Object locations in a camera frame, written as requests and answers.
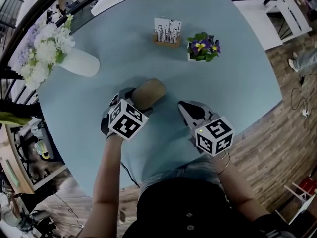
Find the black shirt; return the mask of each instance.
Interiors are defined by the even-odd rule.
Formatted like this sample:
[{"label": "black shirt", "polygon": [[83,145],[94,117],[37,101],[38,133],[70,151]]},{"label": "black shirt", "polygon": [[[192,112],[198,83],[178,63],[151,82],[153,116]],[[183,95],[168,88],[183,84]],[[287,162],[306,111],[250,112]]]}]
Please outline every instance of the black shirt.
[{"label": "black shirt", "polygon": [[230,207],[217,185],[198,179],[154,184],[142,193],[137,208],[137,220],[124,238],[294,238],[279,217],[264,215],[251,223]]}]

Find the light blue table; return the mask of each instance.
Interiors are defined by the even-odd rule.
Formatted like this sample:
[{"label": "light blue table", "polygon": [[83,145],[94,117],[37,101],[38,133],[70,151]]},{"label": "light blue table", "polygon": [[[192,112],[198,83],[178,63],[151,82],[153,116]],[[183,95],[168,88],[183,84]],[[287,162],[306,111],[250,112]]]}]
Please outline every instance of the light blue table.
[{"label": "light blue table", "polygon": [[[180,48],[152,43],[155,17],[183,22]],[[222,53],[211,63],[189,63],[186,38],[201,31],[220,39]],[[126,0],[74,37],[77,48],[100,59],[100,71],[85,78],[57,68],[38,93],[53,140],[88,195],[105,144],[102,113],[119,89],[151,77],[167,89],[146,126],[123,144],[122,161],[138,182],[199,157],[178,113],[179,100],[206,103],[238,134],[282,99],[264,50],[230,0]],[[125,170],[120,175],[120,187],[132,184]]]}]

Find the flower bouquet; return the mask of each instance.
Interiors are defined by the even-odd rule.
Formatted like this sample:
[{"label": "flower bouquet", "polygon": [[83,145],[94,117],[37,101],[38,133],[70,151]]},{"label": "flower bouquet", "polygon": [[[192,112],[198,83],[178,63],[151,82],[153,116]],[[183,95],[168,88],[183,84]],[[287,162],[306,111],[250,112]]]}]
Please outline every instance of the flower bouquet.
[{"label": "flower bouquet", "polygon": [[35,24],[29,29],[26,44],[18,54],[20,67],[16,70],[29,89],[37,89],[47,79],[52,67],[63,63],[71,47],[75,46],[70,36],[73,16],[67,17],[59,28],[55,24],[44,27]]},{"label": "flower bouquet", "polygon": [[194,37],[187,38],[189,41],[187,53],[188,61],[210,62],[214,57],[220,54],[219,40],[214,41],[214,35],[208,35],[205,32],[195,34]]}]

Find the potted plant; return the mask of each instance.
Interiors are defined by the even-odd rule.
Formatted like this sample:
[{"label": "potted plant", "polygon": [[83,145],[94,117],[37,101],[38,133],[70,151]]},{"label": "potted plant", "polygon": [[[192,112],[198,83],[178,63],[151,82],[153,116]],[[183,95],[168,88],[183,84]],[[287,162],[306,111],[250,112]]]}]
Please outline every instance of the potted plant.
[{"label": "potted plant", "polygon": [[91,77],[99,70],[99,60],[89,53],[75,49],[70,35],[73,16],[61,27],[54,23],[36,23],[27,35],[24,47],[19,51],[20,67],[16,72],[23,76],[26,87],[36,90],[44,82],[54,65],[78,75]]},{"label": "potted plant", "polygon": [[195,34],[194,37],[187,38],[188,61],[206,61],[210,62],[214,57],[220,54],[220,41],[214,41],[214,35],[208,35],[205,32]]}]

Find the black cable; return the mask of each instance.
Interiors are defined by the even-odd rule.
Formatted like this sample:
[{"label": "black cable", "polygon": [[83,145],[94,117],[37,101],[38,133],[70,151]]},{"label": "black cable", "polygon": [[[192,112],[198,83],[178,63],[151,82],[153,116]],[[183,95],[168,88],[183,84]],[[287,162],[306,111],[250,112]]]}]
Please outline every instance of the black cable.
[{"label": "black cable", "polygon": [[128,175],[130,176],[131,181],[133,181],[134,184],[135,184],[138,188],[140,188],[140,186],[138,185],[138,183],[137,183],[137,182],[132,178],[132,176],[130,175],[130,172],[129,172],[129,170],[127,169],[127,167],[126,167],[122,162],[120,162],[120,164],[121,164],[122,167],[128,172]]},{"label": "black cable", "polygon": [[79,217],[77,216],[76,213],[74,213],[73,209],[72,209],[63,199],[61,199],[57,194],[55,194],[55,196],[57,196],[61,201],[64,202],[65,205],[67,205],[67,207],[69,208],[69,209],[68,209],[68,212],[69,212],[69,213],[72,213],[72,214],[74,214],[74,215],[76,216],[78,227],[82,228],[82,225],[79,224]]},{"label": "black cable", "polygon": [[[303,86],[305,77],[307,77],[307,76],[312,76],[312,75],[317,75],[317,73],[311,73],[311,74],[304,75],[304,76],[302,77],[302,80],[301,80],[301,82],[302,82],[302,83],[301,83],[301,87],[300,87],[300,88],[298,88],[298,87],[293,88],[293,90],[292,90],[292,92],[291,92],[291,108],[292,108],[292,110],[297,110],[298,107],[299,107],[300,104],[301,104],[301,101],[303,101],[304,108],[305,108],[305,110],[307,110],[307,108],[308,108],[308,100],[307,100],[305,97],[302,97],[302,98],[299,100],[299,102],[298,102],[298,104],[296,105],[296,107],[293,107],[293,92],[294,92],[294,90],[298,90],[299,93],[301,94],[301,93],[302,93],[302,86]],[[317,106],[314,106],[314,107],[311,108],[311,110],[310,110],[310,112],[309,112],[309,114],[308,114],[308,116],[307,116],[307,118],[306,118],[306,120],[305,120],[305,122],[304,122],[304,129],[307,129],[308,124],[309,124],[309,118],[311,117],[312,111],[313,111],[314,109],[316,109],[316,108],[317,108]]]}]

